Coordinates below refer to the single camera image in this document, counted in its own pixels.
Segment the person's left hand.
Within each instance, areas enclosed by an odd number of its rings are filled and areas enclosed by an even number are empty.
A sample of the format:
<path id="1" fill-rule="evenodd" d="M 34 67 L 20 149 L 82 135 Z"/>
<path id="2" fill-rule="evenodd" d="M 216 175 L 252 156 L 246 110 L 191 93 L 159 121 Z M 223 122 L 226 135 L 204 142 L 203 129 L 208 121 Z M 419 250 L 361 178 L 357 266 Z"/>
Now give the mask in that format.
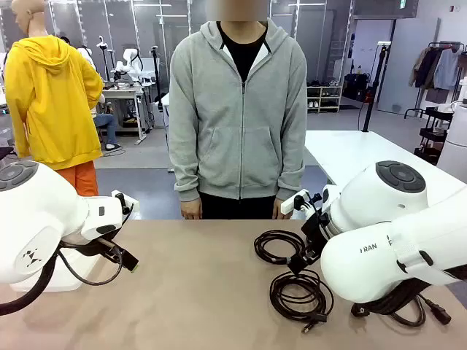
<path id="1" fill-rule="evenodd" d="M 278 220 L 283 220 L 283 219 L 290 219 L 293 215 L 292 212 L 289 212 L 287 214 L 283 214 L 281 212 L 281 205 L 283 201 L 275 198 L 274 200 L 274 207 L 273 207 L 273 214 L 272 214 L 272 219 L 278 219 Z"/>

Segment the person's right hand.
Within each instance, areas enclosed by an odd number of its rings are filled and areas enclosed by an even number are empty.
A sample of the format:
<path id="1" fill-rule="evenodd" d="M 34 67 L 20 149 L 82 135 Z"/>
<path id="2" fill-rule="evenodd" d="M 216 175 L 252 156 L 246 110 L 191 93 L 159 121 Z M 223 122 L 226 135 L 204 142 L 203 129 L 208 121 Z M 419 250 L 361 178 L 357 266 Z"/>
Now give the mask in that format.
<path id="1" fill-rule="evenodd" d="M 201 219 L 202 202 L 200 198 L 193 201 L 184 201 L 180 203 L 181 215 L 184 219 Z"/>

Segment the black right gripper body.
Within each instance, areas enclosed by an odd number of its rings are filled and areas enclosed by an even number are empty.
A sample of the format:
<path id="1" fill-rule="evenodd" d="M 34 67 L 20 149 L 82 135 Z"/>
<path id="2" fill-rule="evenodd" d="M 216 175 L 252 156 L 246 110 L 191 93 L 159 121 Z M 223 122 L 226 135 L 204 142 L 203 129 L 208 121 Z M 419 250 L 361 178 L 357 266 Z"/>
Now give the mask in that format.
<path id="1" fill-rule="evenodd" d="M 326 233 L 326 226 L 329 224 L 329 218 L 326 213 L 320 214 L 315 212 L 302 226 L 301 230 L 306 236 L 307 241 L 316 241 L 321 243 L 321 252 L 324 246 L 330 239 L 330 236 Z"/>

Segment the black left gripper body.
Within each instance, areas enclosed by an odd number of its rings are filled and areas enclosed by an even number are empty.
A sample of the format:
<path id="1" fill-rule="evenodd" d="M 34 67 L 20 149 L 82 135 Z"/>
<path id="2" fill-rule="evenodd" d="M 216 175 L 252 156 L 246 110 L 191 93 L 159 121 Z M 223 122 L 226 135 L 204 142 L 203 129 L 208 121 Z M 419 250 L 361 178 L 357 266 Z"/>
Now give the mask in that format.
<path id="1" fill-rule="evenodd" d="M 80 254 L 89 257 L 98 254 L 105 257 L 118 256 L 119 254 L 121 254 L 121 248 L 116 243 L 114 243 L 113 241 L 108 241 L 104 238 L 94 239 L 87 244 L 72 244 L 61 240 L 60 248 L 75 249 Z"/>

